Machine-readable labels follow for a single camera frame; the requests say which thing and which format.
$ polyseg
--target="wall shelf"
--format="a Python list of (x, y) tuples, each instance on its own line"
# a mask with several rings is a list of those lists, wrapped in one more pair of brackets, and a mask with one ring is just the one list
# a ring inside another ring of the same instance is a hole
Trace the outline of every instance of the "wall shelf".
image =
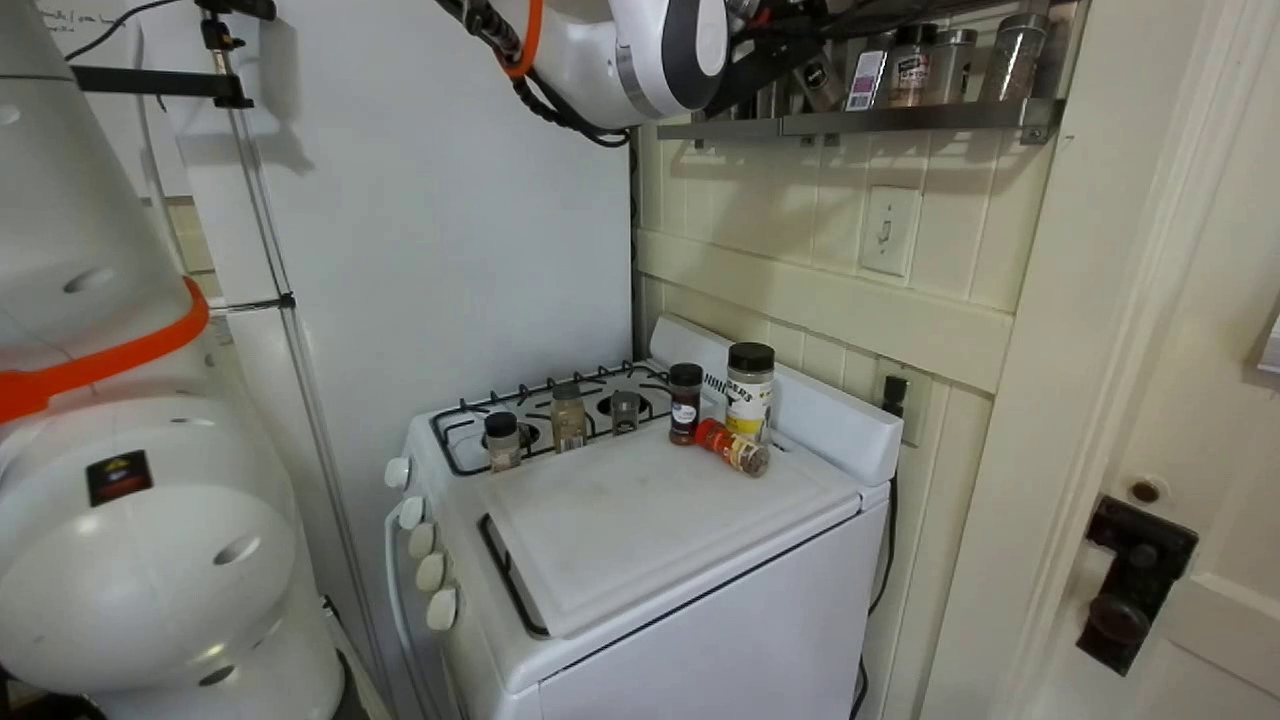
[(1012, 130), (1023, 146), (1046, 146), (1064, 116), (1064, 100), (1020, 103), (928, 103), (928, 107), (873, 107), (873, 111), (811, 111), (775, 121), (691, 121), (661, 123), (656, 140), (745, 146), (745, 140), (811, 140), (847, 133), (978, 133)]

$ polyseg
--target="gas stove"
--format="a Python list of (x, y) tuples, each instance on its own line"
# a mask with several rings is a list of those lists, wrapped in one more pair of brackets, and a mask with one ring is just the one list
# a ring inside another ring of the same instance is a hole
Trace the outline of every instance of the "gas stove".
[(460, 400), (450, 412), (433, 416), (437, 445), (458, 478), (493, 472), (483, 422), (498, 412), (514, 412), (519, 423), (519, 459), (556, 452), (556, 393), (578, 396), (583, 410), (583, 435), (593, 445), (600, 435), (624, 435), (640, 423), (663, 422), (674, 412), (670, 396), (670, 365), (661, 360), (624, 360), (595, 371), (549, 376), (544, 384), (519, 384), (514, 393), (493, 393), (478, 400)]

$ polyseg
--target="stove lid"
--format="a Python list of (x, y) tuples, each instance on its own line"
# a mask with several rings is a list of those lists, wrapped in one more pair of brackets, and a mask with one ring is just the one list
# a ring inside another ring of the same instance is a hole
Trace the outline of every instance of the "stove lid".
[(770, 478), (747, 482), (663, 432), (649, 423), (483, 482), (549, 636), (578, 636), (747, 549), (786, 551), (798, 524), (861, 508), (855, 482), (811, 455), (773, 452)]

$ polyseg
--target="white robotic arm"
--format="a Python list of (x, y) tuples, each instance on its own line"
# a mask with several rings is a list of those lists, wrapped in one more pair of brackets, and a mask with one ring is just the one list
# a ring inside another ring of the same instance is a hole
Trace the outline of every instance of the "white robotic arm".
[(726, 0), (440, 6), (478, 36), (483, 36), (505, 61), (531, 52), (531, 86), (542, 98), (549, 98), (544, 116), (590, 136), (703, 107), (727, 61)]

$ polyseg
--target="white stove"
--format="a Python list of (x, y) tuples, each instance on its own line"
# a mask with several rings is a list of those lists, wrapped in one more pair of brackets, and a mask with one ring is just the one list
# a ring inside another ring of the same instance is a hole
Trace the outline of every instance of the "white stove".
[[(663, 320), (654, 351), (411, 422), (389, 578), (440, 717), (847, 717), (902, 422), (781, 368), (773, 469), (747, 482), (663, 422), (663, 365), (726, 376), (727, 339)], [(565, 380), (593, 432), (556, 452)], [(617, 393), (649, 404), (638, 428)], [(538, 428), (510, 472), (490, 472), (493, 412)]]

